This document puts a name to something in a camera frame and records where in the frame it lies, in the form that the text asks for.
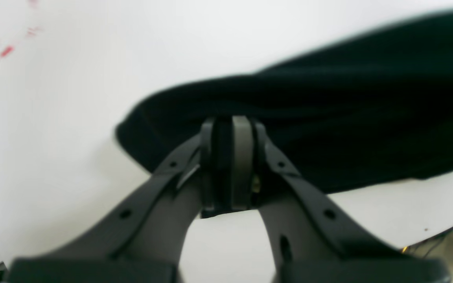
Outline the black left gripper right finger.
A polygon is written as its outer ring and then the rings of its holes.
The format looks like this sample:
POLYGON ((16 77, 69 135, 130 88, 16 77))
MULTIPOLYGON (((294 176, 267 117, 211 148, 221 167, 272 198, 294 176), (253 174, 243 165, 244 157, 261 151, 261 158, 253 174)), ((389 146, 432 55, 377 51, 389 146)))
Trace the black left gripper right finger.
POLYGON ((232 209, 257 207, 266 161, 267 132, 255 118, 232 117, 232 209))

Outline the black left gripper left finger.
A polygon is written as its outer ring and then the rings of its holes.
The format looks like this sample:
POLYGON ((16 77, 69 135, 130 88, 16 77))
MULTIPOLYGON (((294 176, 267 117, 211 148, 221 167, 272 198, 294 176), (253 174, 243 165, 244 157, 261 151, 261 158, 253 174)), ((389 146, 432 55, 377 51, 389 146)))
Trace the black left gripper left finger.
POLYGON ((226 191, 228 170, 221 165, 221 141, 217 118, 206 118, 199 133, 199 165, 202 215, 231 213, 226 191))

